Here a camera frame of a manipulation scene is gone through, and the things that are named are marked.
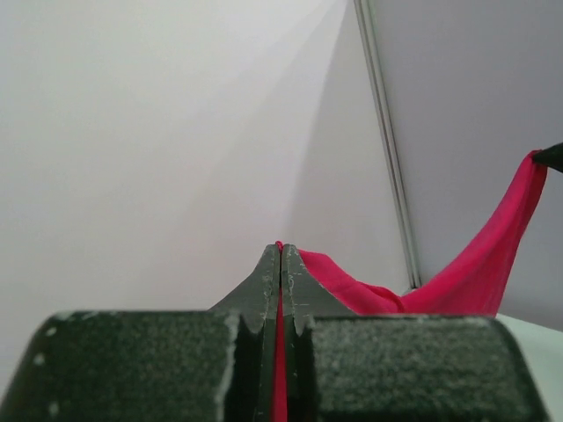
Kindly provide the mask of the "red t shirt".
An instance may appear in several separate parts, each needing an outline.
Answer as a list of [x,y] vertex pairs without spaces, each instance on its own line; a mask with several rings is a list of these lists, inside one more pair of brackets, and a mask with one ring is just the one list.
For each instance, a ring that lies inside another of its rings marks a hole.
[[[302,251],[312,275],[339,302],[362,317],[426,315],[488,317],[497,320],[508,276],[530,218],[539,202],[547,169],[526,156],[485,226],[427,285],[405,295],[352,278],[322,253]],[[277,317],[273,420],[286,421],[281,391],[286,385],[282,298]]]

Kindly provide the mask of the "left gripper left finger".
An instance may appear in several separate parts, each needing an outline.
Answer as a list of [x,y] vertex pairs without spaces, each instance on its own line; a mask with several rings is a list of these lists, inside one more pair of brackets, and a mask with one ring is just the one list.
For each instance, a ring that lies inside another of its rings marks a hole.
[[11,421],[268,421],[281,255],[208,310],[49,317],[8,388]]

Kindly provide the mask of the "aluminium rail frame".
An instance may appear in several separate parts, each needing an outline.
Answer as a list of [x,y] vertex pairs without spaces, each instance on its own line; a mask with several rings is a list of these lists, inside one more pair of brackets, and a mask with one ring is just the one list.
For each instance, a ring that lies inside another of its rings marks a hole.
[[362,48],[369,73],[372,97],[380,127],[385,161],[391,182],[391,192],[397,213],[401,242],[406,258],[409,288],[413,290],[422,285],[420,263],[406,199],[398,147],[386,96],[384,74],[377,47],[375,3],[373,1],[359,0],[354,1],[354,4],[362,38]]

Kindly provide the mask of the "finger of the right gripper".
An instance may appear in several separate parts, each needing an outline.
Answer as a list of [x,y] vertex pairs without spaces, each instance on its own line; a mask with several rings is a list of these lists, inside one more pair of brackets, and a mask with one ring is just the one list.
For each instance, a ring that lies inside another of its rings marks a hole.
[[563,168],[563,143],[536,152],[532,160],[549,168]]

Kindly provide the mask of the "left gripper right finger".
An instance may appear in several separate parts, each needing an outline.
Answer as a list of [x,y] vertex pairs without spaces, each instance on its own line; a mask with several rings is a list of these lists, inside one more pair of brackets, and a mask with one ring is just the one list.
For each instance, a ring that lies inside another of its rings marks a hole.
[[281,249],[286,421],[547,421],[520,347],[482,316],[359,316]]

